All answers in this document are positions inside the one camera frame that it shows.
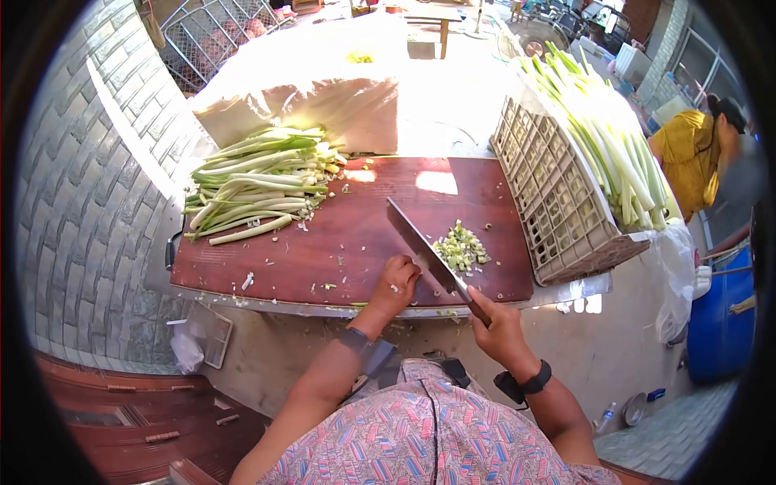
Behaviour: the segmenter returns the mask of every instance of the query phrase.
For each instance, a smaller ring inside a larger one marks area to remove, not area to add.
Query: green onion pile
[[[191,174],[198,185],[196,193],[186,197],[183,213],[196,215],[189,224],[194,232],[184,236],[195,241],[248,225],[246,230],[210,238],[215,245],[277,230],[292,220],[311,220],[326,199],[327,183],[346,163],[321,141],[324,135],[322,128],[273,126],[205,158],[206,163]],[[267,218],[273,219],[260,223]],[[300,228],[307,230],[304,221]]]
[[[484,265],[490,261],[490,256],[485,252],[480,239],[471,230],[461,227],[460,219],[456,221],[455,227],[450,228],[447,237],[444,239],[440,237],[431,246],[453,271],[457,269],[470,272],[475,262]]]
[[[636,114],[593,71],[584,51],[583,67],[555,44],[547,45],[546,64],[536,56],[520,62],[534,87],[566,115],[556,119],[582,152],[620,229],[665,229],[666,190]]]

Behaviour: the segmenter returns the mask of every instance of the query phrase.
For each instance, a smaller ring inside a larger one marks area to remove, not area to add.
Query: metal bowl
[[[628,399],[622,408],[622,417],[628,426],[636,426],[646,413],[646,394],[638,393]]]

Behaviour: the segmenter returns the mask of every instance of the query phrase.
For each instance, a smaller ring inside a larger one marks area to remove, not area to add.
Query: yellow shirt
[[[662,154],[663,173],[686,221],[711,206],[717,194],[719,139],[712,136],[713,131],[712,116],[690,110],[674,116],[653,135]]]

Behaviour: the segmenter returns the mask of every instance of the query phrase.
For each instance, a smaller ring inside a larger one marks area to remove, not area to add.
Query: kitchen knife
[[[466,291],[466,283],[442,261],[442,258],[423,237],[423,234],[417,230],[390,197],[388,197],[388,220],[404,239],[404,242],[428,265],[428,271],[439,281],[447,293],[457,291],[472,313],[482,320],[486,327],[489,327],[490,318],[482,311],[480,305],[477,305],[469,296]]]
[[[181,223],[181,230],[170,236],[170,238],[167,239],[167,244],[165,245],[165,269],[167,271],[172,271],[172,265],[175,263],[175,246],[172,243],[172,240],[176,237],[183,234],[183,231],[186,229],[186,215],[183,214],[183,222]]]

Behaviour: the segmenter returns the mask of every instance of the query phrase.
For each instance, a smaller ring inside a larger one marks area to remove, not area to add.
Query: pink patterned shirt
[[[475,382],[453,386],[433,362],[405,359],[396,386],[375,386],[293,443],[258,483],[620,483],[602,466],[564,463],[528,418]]]

